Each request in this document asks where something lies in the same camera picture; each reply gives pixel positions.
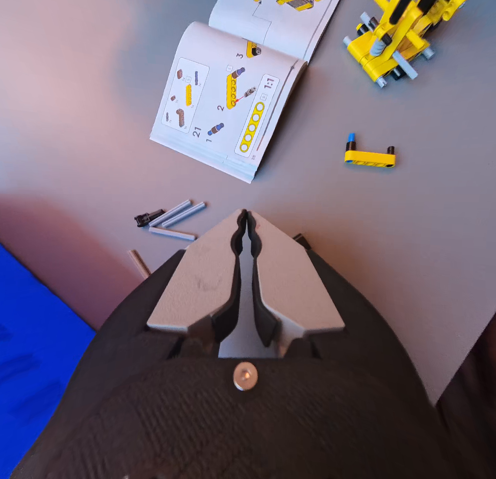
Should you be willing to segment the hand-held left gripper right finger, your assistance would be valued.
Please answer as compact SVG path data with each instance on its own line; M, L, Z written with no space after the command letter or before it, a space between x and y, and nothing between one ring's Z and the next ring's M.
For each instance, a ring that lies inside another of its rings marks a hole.
M253 257L255 327L265 347L341 332L345 323L307 249L254 211L247 214Z

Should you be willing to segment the lego instruction booklet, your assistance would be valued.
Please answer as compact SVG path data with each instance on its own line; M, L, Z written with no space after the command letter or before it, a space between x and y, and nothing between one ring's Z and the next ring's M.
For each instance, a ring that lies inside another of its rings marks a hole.
M191 23L150 139L248 184L340 0L218 0Z

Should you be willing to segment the grey lego axle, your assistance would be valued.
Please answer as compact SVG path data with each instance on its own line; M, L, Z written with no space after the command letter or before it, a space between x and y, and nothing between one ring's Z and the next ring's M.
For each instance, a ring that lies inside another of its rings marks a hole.
M181 239L189 242L195 241L197 239L194 234L184 233L184 232L160 228L160 227L149 226L148 231L152 234L167 236L174 239Z
M200 211L202 211L206 207L207 207L207 204L205 202L198 203L195 206L192 206L192 207L182 211L181 213L174 215L171 218L165 220L159 226L162 228L170 228L170 227L178 224L179 222L182 222L183 220L199 213Z
M157 227L159 224L171 219L172 217L179 215L183 211L189 209L192 206L191 200L186 200L183 203L180 203L178 206L172 208L171 210L165 212L164 214L158 216L156 219L149 222L149 228Z

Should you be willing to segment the yellow lego beam with pins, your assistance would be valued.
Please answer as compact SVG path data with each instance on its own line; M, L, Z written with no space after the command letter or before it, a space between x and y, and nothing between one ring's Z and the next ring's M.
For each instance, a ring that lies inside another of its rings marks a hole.
M396 165L395 147L389 146L386 153L371 153L356 148L356 135L350 133L345 148L344 162L378 168L392 168Z

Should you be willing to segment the blue plastic bin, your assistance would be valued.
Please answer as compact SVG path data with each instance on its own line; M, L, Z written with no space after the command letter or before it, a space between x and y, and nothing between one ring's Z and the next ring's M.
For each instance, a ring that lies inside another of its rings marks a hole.
M1 246L1 478L49 422L94 336Z

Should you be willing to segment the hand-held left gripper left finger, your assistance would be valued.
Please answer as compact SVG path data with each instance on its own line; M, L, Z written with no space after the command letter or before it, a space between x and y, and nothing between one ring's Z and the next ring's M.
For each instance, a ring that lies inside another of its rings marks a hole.
M147 326L219 344L239 317L247 211L238 209L186 248Z

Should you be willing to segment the tan lego axle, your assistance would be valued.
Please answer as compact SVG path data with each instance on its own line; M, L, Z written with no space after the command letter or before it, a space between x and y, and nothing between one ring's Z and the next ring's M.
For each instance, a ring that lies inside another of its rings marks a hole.
M135 249L128 250L127 253L132 259L133 264L136 266L143 279L147 279L148 277L150 277L152 272L150 271L149 267L146 265L140 254Z

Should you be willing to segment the yellow lego assembly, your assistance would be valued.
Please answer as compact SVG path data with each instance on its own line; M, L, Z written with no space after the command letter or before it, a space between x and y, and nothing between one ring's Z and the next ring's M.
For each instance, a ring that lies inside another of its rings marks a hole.
M380 19L361 15L356 38L344 37L348 53L380 88L387 78L400 80L418 76L412 61L432 58L434 50L426 39L442 21L449 21L467 0L374 0L382 10Z

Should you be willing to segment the black lego connector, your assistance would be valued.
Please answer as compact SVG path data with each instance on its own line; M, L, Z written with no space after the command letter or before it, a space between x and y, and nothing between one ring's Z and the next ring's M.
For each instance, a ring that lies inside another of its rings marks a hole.
M153 212L146 212L141 215L136 215L134 220L136 221L137 227L146 227L150 224L150 222L154 221L158 217L164 215L166 211L164 209L158 209Z

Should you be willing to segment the person's brown clothing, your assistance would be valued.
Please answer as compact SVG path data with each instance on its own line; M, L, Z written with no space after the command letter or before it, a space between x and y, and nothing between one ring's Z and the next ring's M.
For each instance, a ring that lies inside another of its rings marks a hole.
M495 478L495 316L436 408L470 478Z

